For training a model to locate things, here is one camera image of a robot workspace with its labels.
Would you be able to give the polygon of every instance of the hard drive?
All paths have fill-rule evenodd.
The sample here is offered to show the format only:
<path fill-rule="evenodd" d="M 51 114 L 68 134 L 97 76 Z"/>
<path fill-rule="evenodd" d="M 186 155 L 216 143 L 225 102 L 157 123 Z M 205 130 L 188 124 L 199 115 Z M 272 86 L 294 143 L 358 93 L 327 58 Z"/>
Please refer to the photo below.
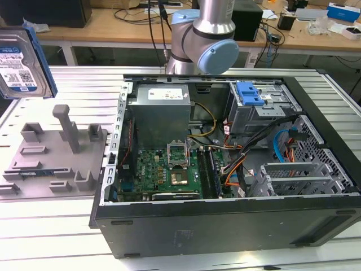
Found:
<path fill-rule="evenodd" d="M 5 99 L 56 96 L 54 79 L 33 28 L 0 28 L 0 91 Z"/>

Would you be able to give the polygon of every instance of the aluminum workbench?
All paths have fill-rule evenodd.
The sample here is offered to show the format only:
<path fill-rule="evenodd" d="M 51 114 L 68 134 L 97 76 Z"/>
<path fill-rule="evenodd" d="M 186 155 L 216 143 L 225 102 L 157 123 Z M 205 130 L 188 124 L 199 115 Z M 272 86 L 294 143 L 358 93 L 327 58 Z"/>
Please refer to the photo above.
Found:
<path fill-rule="evenodd" d="M 55 104 L 69 105 L 79 129 L 100 123 L 111 131 L 123 74 L 164 72 L 140 67 L 51 70 L 59 90 L 55 99 L 14 101 L 0 119 L 1 172 L 17 150 L 26 122 L 60 129 L 51 114 Z M 361 160 L 361 108 L 329 76 L 310 69 L 231 69 L 226 74 L 295 77 Z M 266 265 L 361 270 L 361 222 L 321 247 L 116 260 L 100 230 L 88 227 L 92 204 L 92 197 L 0 203 L 0 270 L 263 270 Z"/>

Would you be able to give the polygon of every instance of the red cable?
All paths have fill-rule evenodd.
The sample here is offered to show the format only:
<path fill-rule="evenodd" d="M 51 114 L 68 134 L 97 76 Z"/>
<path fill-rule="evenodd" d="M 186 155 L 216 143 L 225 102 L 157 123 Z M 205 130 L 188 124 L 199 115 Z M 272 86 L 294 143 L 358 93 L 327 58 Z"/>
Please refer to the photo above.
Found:
<path fill-rule="evenodd" d="M 120 168 L 123 166 L 123 163 L 125 161 L 125 159 L 128 157 L 128 154 L 130 153 L 130 146 L 131 146 L 131 120 L 129 121 L 129 146 L 128 146 L 128 150 L 123 158 L 122 163 L 120 163 Z"/>

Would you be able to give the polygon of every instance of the floor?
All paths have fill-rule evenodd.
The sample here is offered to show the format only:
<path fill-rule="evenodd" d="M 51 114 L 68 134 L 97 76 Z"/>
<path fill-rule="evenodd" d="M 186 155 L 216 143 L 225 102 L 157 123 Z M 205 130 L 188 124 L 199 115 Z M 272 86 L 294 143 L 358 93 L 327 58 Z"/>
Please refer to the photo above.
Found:
<path fill-rule="evenodd" d="M 66 65 L 64 55 L 59 47 L 44 46 L 49 65 Z M 76 55 L 79 65 L 125 65 L 125 66 L 157 66 L 157 58 L 152 49 L 114 49 L 115 59 L 112 50 L 108 48 L 85 48 L 77 47 Z M 162 51 L 159 50 L 161 61 L 164 63 Z M 304 55 L 279 55 L 272 68 L 303 69 Z M 354 62 L 357 58 L 347 58 L 351 62 L 343 60 L 343 63 L 331 56 L 315 56 L 309 68 L 324 69 L 329 75 L 349 93 L 354 87 L 361 73 L 361 61 Z M 234 67 L 244 67 L 246 53 L 241 53 Z M 257 68 L 266 68 L 266 63 L 259 62 Z M 361 98 L 361 83 L 353 91 L 352 97 L 358 101 Z M 0 100 L 0 115 L 10 104 L 8 100 Z"/>

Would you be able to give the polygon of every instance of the desk surface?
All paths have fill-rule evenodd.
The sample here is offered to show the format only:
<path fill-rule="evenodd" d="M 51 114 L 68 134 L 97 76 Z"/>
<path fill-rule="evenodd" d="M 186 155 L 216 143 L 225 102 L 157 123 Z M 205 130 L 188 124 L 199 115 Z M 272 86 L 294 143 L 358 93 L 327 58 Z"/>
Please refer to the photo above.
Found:
<path fill-rule="evenodd" d="M 51 67 L 51 72 L 59 90 L 56 98 L 14 101 L 0 119 L 0 173 L 22 140 L 19 131 L 25 122 L 39 122 L 44 130 L 59 129 L 59 121 L 51 117 L 52 108 L 55 104 L 68 104 L 70 118 L 79 129 L 86 129 L 89 123 L 100 123 L 111 130 L 122 75 L 162 71 L 151 67 Z M 350 143 L 359 140 L 353 138 L 359 134 L 356 128 L 361 128 L 347 115 L 355 111 L 346 101 L 346 94 L 316 70 L 231 69 L 227 74 L 295 77 L 317 105 L 322 106 L 335 129 L 343 129 L 345 140 L 348 138 Z M 351 125 L 353 130 L 342 127 L 344 124 L 335 119 L 338 113 L 349 121 L 345 125 Z M 64 271 L 81 266 L 82 270 L 100 271 L 106 266 L 106 270 L 119 271 L 236 271 L 263 270 L 265 265 L 288 271 L 361 270 L 361 222 L 321 247 L 116 260 L 100 230 L 88 227 L 92 204 L 92 198 L 0 202 L 0 270 Z"/>
<path fill-rule="evenodd" d="M 283 9 L 282 1 L 268 3 L 265 1 L 265 7 L 280 13 Z M 140 10 L 132 10 L 130 13 L 136 14 Z M 125 16 L 125 11 L 118 13 Z M 128 16 L 128 20 L 145 19 L 146 14 L 140 13 L 135 16 Z M 267 22 L 276 26 L 278 20 L 268 20 Z M 340 34 L 331 33 L 331 35 L 311 36 L 306 31 L 307 22 L 295 21 L 291 31 L 283 31 L 286 41 L 282 48 L 284 49 L 310 49 L 310 50 L 342 50 L 342 51 L 361 51 L 361 41 L 351 41 Z M 166 43 L 171 43 L 171 33 L 165 26 Z M 153 25 L 153 33 L 156 43 L 162 43 L 160 24 Z M 101 42 L 137 42 L 151 43 L 149 26 L 134 25 L 116 19 L 113 12 L 108 8 L 93 9 L 90 21 L 84 28 L 51 27 L 51 32 L 39 33 L 41 40 L 66 40 L 66 41 L 101 41 Z M 244 47 L 264 47 L 265 33 L 259 31 L 255 42 L 239 42 Z"/>

